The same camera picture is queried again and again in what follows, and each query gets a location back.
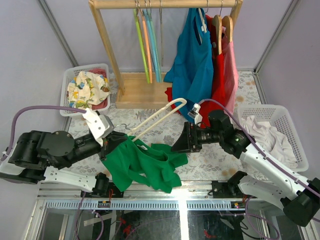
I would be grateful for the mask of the green t shirt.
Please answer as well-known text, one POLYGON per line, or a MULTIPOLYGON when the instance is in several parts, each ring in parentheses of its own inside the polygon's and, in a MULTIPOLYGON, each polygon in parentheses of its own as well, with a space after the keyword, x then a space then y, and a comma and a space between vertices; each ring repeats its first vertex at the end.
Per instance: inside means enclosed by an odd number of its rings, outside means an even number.
POLYGON ((172 189, 182 185, 176 168, 186 165, 185 153, 171 151, 171 146, 162 143, 145 144, 134 136, 124 135, 125 141, 115 149, 105 151, 102 164, 111 174, 115 186, 126 191, 132 184, 152 187, 170 194, 172 189))

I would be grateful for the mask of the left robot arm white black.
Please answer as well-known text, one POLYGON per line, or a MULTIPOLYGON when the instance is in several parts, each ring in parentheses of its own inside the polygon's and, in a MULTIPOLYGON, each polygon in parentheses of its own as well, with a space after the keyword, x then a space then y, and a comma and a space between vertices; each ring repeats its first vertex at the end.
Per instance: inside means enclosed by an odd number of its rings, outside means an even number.
POLYGON ((18 184, 65 184, 89 193, 92 197, 108 197, 111 193, 109 178, 104 173, 96 176, 81 175, 67 169, 93 155, 103 154, 101 146, 89 133, 73 138, 66 131, 53 133, 32 130, 23 133, 11 154, 1 162, 1 179, 18 184))

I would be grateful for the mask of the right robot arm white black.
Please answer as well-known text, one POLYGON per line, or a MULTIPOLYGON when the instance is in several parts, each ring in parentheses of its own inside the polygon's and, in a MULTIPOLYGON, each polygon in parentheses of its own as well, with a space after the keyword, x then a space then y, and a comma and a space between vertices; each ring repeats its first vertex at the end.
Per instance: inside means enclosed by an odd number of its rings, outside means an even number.
POLYGON ((218 143, 228 154, 257 169, 271 182, 259 181, 238 171, 228 180, 233 197, 242 194, 264 200, 284 212, 296 225, 305 227, 320 210, 320 180, 312 180, 286 167, 267 153, 248 133, 235 129, 222 110, 208 115, 209 127, 185 122, 182 133, 171 150, 196 153, 205 144, 218 143))

